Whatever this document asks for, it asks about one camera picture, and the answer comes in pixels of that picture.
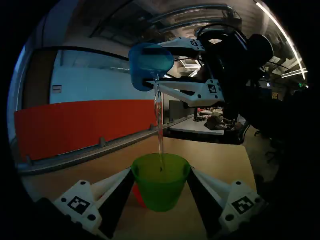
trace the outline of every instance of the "ceiling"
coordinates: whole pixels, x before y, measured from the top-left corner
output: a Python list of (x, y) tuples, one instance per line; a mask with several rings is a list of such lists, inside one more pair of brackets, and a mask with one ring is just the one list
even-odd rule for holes
[[(156, 18), (187, 6), (213, 4), (220, 7)], [(195, 38), (200, 27), (212, 22), (237, 26), (247, 37), (253, 33), (263, 34), (274, 49), (271, 61), (285, 67), (266, 64), (269, 80), (278, 84), (302, 82), (300, 75), (281, 78), (281, 74), (299, 69), (298, 62), (282, 33), (253, 0), (80, 0), (70, 26), (89, 28), (89, 38), (102, 38), (131, 47), (139, 42), (159, 43), (179, 36)], [(180, 73), (184, 71), (182, 65), (176, 65)]]

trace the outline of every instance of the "wooden table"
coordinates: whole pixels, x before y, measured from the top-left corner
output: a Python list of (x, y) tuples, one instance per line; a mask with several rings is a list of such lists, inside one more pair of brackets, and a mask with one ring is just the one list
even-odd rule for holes
[(178, 124), (171, 126), (170, 129), (174, 131), (179, 131), (179, 132), (193, 132), (198, 134), (211, 134), (211, 135), (224, 134), (224, 130), (210, 130), (204, 125), (205, 123), (206, 123), (206, 120), (195, 122), (193, 118), (189, 118), (187, 120), (184, 120), (183, 122), (180, 122)]
[[(54, 200), (80, 179), (97, 182), (129, 167), (135, 158), (157, 152), (157, 144), (158, 137), (152, 136), (89, 162), (22, 180), (34, 198), (35, 192), (39, 192), (40, 196)], [(184, 157), (210, 176), (227, 183), (239, 179), (256, 189), (244, 146), (164, 138), (164, 149)], [(206, 231), (186, 184), (177, 205), (164, 213), (140, 207), (131, 193), (113, 239), (206, 239)]]

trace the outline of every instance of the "office chair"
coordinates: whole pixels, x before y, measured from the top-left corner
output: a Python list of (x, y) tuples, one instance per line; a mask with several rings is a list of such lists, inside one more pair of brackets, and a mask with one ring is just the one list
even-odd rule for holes
[(283, 149), (284, 149), (284, 142), (276, 139), (276, 138), (272, 138), (270, 140), (270, 146), (273, 147), (274, 149), (276, 149), (276, 151), (267, 151), (265, 153), (265, 156), (268, 156), (269, 154), (273, 154), (273, 156), (267, 160), (267, 163), (270, 163), (273, 159), (281, 156), (283, 154)]
[(249, 122), (245, 121), (244, 124), (243, 124), (243, 127), (238, 132), (238, 141), (239, 141), (238, 144), (243, 144), (244, 136), (246, 135), (246, 132), (247, 132), (249, 127), (250, 127)]

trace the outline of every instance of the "cable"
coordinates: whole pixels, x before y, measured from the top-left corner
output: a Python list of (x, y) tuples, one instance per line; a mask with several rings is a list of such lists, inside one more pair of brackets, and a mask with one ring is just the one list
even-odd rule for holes
[(287, 67), (285, 67), (285, 66), (282, 66), (281, 64), (278, 64), (278, 63), (276, 63), (276, 62), (270, 62), (270, 61), (268, 61), (269, 63), (272, 63), (272, 64), (275, 64), (275, 65), (278, 65), (278, 66), (280, 66), (280, 67), (283, 67), (283, 68), (286, 68), (286, 69), (288, 69), (289, 71), (291, 71), (289, 68), (287, 68)]
[(198, 31), (198, 36), (197, 36), (197, 39), (200, 37), (202, 31), (205, 29), (205, 28), (208, 28), (208, 27), (211, 27), (211, 26), (226, 26), (226, 27), (230, 27), (230, 28), (233, 28), (234, 30), (236, 30), (238, 32), (238, 34), (240, 34), (242, 36), (243, 39), (247, 39), (247, 37), (236, 27), (234, 26), (231, 26), (229, 24), (225, 24), (225, 23), (212, 23), (212, 24), (208, 24), (206, 26), (203, 26), (202, 28), (200, 28), (200, 30)]

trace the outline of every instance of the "plastic cup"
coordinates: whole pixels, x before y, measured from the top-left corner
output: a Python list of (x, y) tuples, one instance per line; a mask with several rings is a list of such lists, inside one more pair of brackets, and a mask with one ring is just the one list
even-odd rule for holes
[(162, 154), (163, 169), (158, 153), (137, 158), (131, 167), (142, 199), (155, 212), (172, 209), (181, 194), (190, 172), (189, 163), (182, 157)]
[(143, 84), (144, 79), (162, 78), (174, 64), (174, 57), (164, 47), (144, 42), (133, 46), (129, 51), (131, 82), (139, 91), (150, 91)]

